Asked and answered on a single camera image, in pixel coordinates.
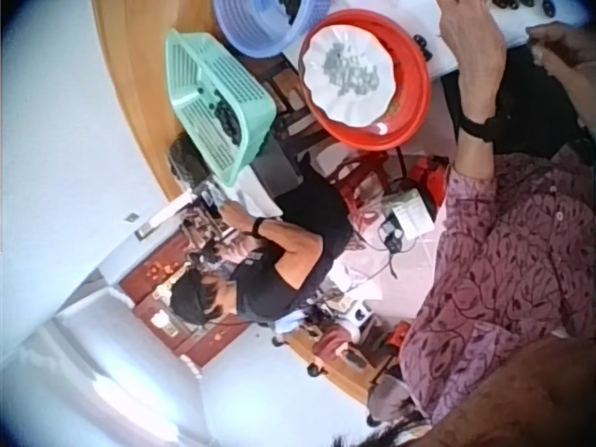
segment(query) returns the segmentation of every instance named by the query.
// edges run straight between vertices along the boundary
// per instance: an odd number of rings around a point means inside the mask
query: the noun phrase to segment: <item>white bowl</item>
[[[327,68],[333,65],[333,52],[341,53],[341,57],[335,54],[338,60],[352,58],[352,81],[364,79],[376,70],[378,79],[371,81],[378,81],[376,88],[369,84],[371,88],[358,94],[354,82],[343,88],[343,76],[336,76],[333,83],[333,73],[345,73],[343,69],[326,70],[326,62]],[[373,34],[356,26],[333,25],[318,31],[310,41],[303,63],[305,85],[311,92],[313,103],[329,119],[350,127],[370,126],[385,113],[395,94],[391,57]]]

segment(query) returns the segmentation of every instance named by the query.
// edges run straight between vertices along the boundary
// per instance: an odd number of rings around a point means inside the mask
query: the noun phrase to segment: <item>purple basket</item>
[[[252,58],[277,56],[327,16],[332,0],[302,0],[293,25],[279,0],[213,0],[227,40]]]

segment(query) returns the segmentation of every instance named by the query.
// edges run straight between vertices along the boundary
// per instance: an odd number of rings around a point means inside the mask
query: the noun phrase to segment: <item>white wall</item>
[[[3,357],[167,203],[118,104],[91,0],[23,3],[2,41]]]
[[[171,447],[98,395],[94,372],[52,321],[0,376],[3,422],[22,447]]]
[[[223,447],[325,447],[362,440],[366,409],[324,377],[311,378],[271,331],[248,328],[203,369],[207,417]]]
[[[211,442],[201,382],[125,304],[107,292],[90,298],[57,316],[68,339],[137,401]]]
[[[180,216],[173,216],[143,240],[135,235],[127,237],[99,265],[108,284],[117,284],[133,267],[149,256],[180,227]]]

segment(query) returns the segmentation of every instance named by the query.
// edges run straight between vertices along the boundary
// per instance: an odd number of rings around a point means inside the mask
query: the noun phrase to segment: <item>black watch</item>
[[[263,239],[263,237],[259,234],[259,227],[263,223],[265,217],[257,217],[254,220],[254,224],[252,225],[251,236],[255,239]]]
[[[461,129],[472,137],[480,138],[485,142],[495,142],[503,133],[506,124],[507,117],[500,114],[488,118],[482,124],[472,121],[463,112],[459,117],[459,127]]]

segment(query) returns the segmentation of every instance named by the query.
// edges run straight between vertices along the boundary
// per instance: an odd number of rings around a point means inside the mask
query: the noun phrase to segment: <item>hand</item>
[[[251,251],[258,249],[262,245],[263,243],[259,239],[239,234],[228,245],[218,244],[217,254],[225,261],[240,264],[246,259]]]
[[[580,119],[596,131],[596,33],[560,22],[527,32],[535,62],[561,82]]]
[[[223,221],[238,231],[250,232],[254,225],[254,217],[247,213],[238,202],[227,200],[219,209]]]
[[[440,35],[459,64],[464,114],[483,123],[494,115],[505,72],[505,37],[487,0],[438,0]]]

